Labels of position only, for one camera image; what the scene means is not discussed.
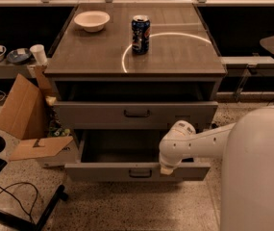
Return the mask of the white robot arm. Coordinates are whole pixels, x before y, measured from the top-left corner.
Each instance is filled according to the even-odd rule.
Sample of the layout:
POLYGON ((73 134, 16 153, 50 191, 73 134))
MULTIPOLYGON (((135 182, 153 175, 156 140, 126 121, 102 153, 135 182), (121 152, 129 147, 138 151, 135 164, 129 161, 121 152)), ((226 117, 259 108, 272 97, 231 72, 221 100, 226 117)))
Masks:
POLYGON ((180 120, 159 150, 166 175, 186 158, 222 159, 221 231, 274 231, 274 105, 199 134, 180 120))

